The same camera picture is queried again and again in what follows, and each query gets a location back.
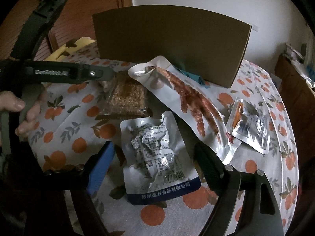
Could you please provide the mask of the silver foil snack pouch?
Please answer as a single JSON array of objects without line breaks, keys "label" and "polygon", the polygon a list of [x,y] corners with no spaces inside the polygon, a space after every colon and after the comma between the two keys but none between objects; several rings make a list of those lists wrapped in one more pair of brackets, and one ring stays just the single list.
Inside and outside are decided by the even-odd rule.
[{"label": "silver foil snack pouch", "polygon": [[126,158],[124,184],[129,202],[150,205],[201,187],[172,112],[160,119],[134,118],[120,124]]}]

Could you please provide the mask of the small silver orange-label pouch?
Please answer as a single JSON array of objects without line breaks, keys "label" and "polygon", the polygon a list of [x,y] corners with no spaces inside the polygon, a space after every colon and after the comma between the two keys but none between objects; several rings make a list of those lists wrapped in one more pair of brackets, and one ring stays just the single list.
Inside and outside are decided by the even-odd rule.
[{"label": "small silver orange-label pouch", "polygon": [[236,99],[226,129],[233,137],[266,155],[270,145],[268,125],[269,120],[262,111],[244,99]]}]

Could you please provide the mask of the clear brown cracker pack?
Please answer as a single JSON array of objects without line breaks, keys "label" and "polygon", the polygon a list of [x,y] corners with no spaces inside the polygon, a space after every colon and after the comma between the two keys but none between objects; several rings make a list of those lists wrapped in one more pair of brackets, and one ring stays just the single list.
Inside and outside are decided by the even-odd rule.
[{"label": "clear brown cracker pack", "polygon": [[109,119],[148,116],[147,89],[126,73],[118,73],[104,83],[105,103],[101,114]]}]

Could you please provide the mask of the white chicken-feet snack pouch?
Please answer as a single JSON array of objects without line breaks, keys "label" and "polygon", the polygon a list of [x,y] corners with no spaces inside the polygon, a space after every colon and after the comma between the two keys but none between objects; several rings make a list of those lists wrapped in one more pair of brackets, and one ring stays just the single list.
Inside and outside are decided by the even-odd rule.
[{"label": "white chicken-feet snack pouch", "polygon": [[227,132],[227,118],[216,107],[210,89],[185,76],[163,56],[134,65],[128,74],[186,122],[223,164],[232,161],[241,142]]}]

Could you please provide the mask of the teal candy wrapper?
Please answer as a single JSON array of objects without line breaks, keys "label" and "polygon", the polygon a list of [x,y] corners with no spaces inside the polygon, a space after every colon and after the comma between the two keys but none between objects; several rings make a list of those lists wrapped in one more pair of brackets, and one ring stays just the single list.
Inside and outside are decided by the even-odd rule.
[{"label": "teal candy wrapper", "polygon": [[192,73],[189,73],[188,71],[185,71],[185,70],[182,70],[182,69],[179,69],[177,67],[175,67],[178,71],[180,71],[182,74],[184,74],[186,77],[194,80],[195,82],[198,82],[200,85],[202,86],[205,86],[205,81],[204,79],[199,76],[199,75],[196,75],[196,74],[192,74]]}]

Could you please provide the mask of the yellow pillow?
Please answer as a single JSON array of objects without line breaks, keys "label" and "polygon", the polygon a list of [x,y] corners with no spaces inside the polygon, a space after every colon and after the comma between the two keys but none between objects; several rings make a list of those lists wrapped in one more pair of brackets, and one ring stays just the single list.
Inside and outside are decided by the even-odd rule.
[{"label": "yellow pillow", "polygon": [[95,40],[90,37],[74,38],[59,47],[56,51],[50,54],[44,61],[62,61],[64,58],[69,57],[72,53],[80,50],[81,48],[94,43]]}]

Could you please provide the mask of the orange-print white bedsheet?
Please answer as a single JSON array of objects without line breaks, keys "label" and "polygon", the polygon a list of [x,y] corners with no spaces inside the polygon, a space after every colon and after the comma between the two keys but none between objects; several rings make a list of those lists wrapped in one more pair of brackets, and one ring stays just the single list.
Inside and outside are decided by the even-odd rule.
[{"label": "orange-print white bedsheet", "polygon": [[[96,42],[72,53],[65,61],[100,65],[116,74],[128,74],[128,70],[136,65],[101,59]],[[275,211],[280,228],[272,229],[263,217],[260,220],[263,227],[255,234],[286,233],[294,215],[298,192],[297,149],[288,113],[270,75],[244,60],[230,88],[209,82],[205,82],[203,87],[210,89],[216,107],[227,121],[236,99],[244,99],[267,116],[270,132],[268,154],[263,155],[239,140],[241,144],[229,164],[250,175],[263,173],[263,178],[268,180],[266,186],[273,191],[277,201]],[[119,148],[99,190],[91,195],[97,218],[110,235],[198,235],[202,231],[221,197],[210,190],[201,168],[193,162],[194,145],[201,141],[186,122],[147,90],[148,116],[141,118],[160,119],[165,111],[173,113],[201,187],[174,199],[133,205],[125,189],[123,168],[127,162],[121,148],[120,124],[128,119],[109,119],[101,114],[106,96],[98,82],[54,83],[47,90],[48,100],[29,136],[31,149],[44,171],[85,164],[107,141]]]}]

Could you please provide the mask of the wooden wardrobe door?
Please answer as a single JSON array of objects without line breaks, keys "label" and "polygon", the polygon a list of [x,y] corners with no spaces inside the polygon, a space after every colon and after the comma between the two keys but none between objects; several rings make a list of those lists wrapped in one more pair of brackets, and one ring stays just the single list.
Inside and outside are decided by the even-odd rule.
[{"label": "wooden wardrobe door", "polygon": [[[42,0],[1,0],[1,59],[6,59],[23,24]],[[132,5],[132,0],[68,0],[60,17],[45,36],[35,58],[42,60],[66,42],[95,38],[92,15]]]}]

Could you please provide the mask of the wooden desk by window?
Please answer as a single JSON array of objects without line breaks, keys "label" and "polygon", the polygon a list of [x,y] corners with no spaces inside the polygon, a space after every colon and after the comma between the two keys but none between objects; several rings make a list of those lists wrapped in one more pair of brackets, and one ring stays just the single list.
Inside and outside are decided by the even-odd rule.
[{"label": "wooden desk by window", "polygon": [[289,115],[301,162],[314,156],[314,91],[288,58],[279,55],[275,75],[281,78],[280,95]]}]

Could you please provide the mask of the brown cardboard box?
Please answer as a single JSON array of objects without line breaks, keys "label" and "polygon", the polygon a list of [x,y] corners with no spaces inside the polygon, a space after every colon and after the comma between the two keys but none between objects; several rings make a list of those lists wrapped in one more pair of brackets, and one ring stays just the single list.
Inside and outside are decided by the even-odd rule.
[{"label": "brown cardboard box", "polygon": [[92,19],[101,58],[145,63],[161,55],[226,88],[232,86],[251,32],[240,20],[175,5],[112,9]]}]

